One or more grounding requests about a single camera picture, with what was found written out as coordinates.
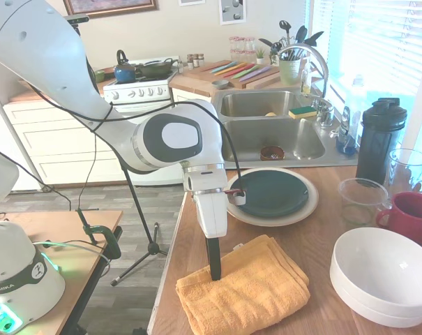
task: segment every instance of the wooden floor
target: wooden floor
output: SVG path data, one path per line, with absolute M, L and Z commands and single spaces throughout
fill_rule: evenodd
M 184 196 L 183 186 L 144 187 L 136 191 L 150 230 L 153 231 L 155 222 L 160 224 L 158 243 L 167 251 Z M 67 188 L 61 192 L 71 199 L 73 209 L 76 209 L 80 189 Z M 130 191 L 127 186 L 86 188 L 81 208 L 116 209 L 122 210 L 124 215 L 120 223 L 123 234 L 119 241 L 122 257 L 112 262 L 109 274 L 100 280 L 80 325 L 88 330 L 89 335 L 131 335 L 135 328 L 146 329 L 166 257 L 149 257 L 113 288 L 110 281 L 147 252 L 147 237 Z M 60 210 L 68 210 L 68 203 L 56 193 L 12 194 L 0 204 L 0 211 L 5 212 Z

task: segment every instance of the orange towel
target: orange towel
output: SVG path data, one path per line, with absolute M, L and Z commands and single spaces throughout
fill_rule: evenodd
M 275 239 L 257 237 L 222 258 L 222 279 L 209 266 L 176 282 L 195 335 L 246 335 L 307 304 L 308 277 Z

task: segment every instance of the picture frame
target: picture frame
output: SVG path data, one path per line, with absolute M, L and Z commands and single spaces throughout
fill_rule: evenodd
M 247 0 L 218 0 L 220 25 L 246 23 Z
M 206 0 L 178 0 L 180 6 L 202 5 Z
M 90 18 L 158 10 L 158 0 L 63 0 L 68 15 L 87 14 Z

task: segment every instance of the kitchen sink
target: kitchen sink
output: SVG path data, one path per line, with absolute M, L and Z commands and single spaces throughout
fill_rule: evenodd
M 299 89 L 243 90 L 219 92 L 214 98 L 218 118 L 227 129 L 241 168 L 297 168 L 356 165 L 358 154 L 347 157 L 336 149 L 330 132 L 339 127 L 321 127 L 316 117 L 293 119 L 292 108 L 308 105 Z M 273 112 L 276 116 L 266 117 Z M 260 150 L 281 147 L 282 161 L 261 161 Z M 223 135 L 225 167 L 235 168 L 234 154 Z

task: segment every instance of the sponge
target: sponge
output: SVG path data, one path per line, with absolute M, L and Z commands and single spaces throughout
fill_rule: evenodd
M 303 117 L 313 117 L 316 115 L 316 109 L 310 106 L 293 108 L 289 110 L 288 115 L 293 119 L 301 119 Z

